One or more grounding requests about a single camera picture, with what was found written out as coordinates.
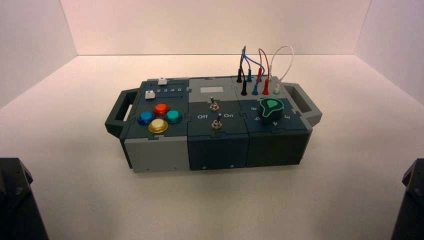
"white wire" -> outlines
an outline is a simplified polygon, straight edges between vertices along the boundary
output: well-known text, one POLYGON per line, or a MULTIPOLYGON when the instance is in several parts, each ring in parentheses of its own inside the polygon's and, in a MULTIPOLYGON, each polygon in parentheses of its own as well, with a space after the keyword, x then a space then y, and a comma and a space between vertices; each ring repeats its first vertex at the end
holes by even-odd
POLYGON ((273 68, 274 58, 277 55, 277 53, 283 48, 290 48, 291 49, 291 61, 290 61, 290 65, 287 68, 287 71, 285 71, 284 75, 279 79, 280 82, 283 81, 283 78, 289 73, 289 70, 290 70, 290 68, 292 67, 292 64, 293 64, 293 57, 295 56, 295 51, 293 50, 293 47, 290 46, 290 45, 285 45, 285 46, 282 46, 279 49, 277 49, 277 51, 275 51, 275 53, 274 53, 274 56, 272 56, 271 64, 269 65, 269 75, 270 75, 269 77, 271 77, 271 69, 273 68))

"white push button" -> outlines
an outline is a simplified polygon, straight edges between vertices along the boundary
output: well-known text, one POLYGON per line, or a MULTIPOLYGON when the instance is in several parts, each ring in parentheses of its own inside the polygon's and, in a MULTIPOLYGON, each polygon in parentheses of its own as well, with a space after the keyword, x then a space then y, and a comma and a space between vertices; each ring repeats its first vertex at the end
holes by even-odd
POLYGON ((154 99, 156 97, 156 94, 153 90, 148 90, 145 93, 145 99, 154 99))
POLYGON ((167 85, 168 84, 168 81, 167 81, 166 78, 161 77, 161 78, 159 78, 159 81, 157 82, 157 84, 158 85, 167 85))

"rotary knob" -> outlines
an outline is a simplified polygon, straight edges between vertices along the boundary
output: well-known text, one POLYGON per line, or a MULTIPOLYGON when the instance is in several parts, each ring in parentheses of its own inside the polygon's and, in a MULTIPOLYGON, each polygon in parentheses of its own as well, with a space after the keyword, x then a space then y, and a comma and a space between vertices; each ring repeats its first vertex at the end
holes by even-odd
POLYGON ((276 98, 264 98, 259 102, 259 116, 266 125, 283 116, 284 104, 276 98))

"metal toggle switch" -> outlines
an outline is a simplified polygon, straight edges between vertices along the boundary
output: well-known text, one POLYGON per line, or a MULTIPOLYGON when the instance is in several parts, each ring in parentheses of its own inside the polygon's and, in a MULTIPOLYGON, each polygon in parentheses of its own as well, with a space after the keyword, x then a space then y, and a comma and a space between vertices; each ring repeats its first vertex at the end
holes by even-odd
POLYGON ((222 116, 223 115, 221 113, 218 113, 218 117, 216 118, 216 120, 213 120, 213 122, 212 122, 212 128, 220 129, 220 128, 223 127, 223 124, 220 122, 222 116))
POLYGON ((220 106, 218 106, 218 104, 215 102, 215 100, 214 100, 214 97, 213 97, 213 96, 211 96, 211 97, 210 97, 210 102, 211 102, 211 104, 210 104, 210 106, 209 106, 209 109, 210 109, 210 110, 212 110, 212 111, 217 111, 218 109, 220 109, 220 106))

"handle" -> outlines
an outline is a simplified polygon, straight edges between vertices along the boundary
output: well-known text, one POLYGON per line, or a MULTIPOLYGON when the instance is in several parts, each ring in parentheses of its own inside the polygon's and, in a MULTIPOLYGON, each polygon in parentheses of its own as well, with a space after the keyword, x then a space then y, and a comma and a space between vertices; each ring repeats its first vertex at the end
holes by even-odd
POLYGON ((299 84, 282 82, 282 85, 287 90, 294 103, 296 103, 302 116, 306 118, 312 127, 321 121, 323 113, 299 84))
POLYGON ((113 136, 119 138, 124 128, 125 121, 124 117, 127 113, 128 107, 134 103, 139 88, 124 90, 120 93, 118 99, 115 102, 112 110, 107 117, 104 125, 106 126, 107 132, 113 136))

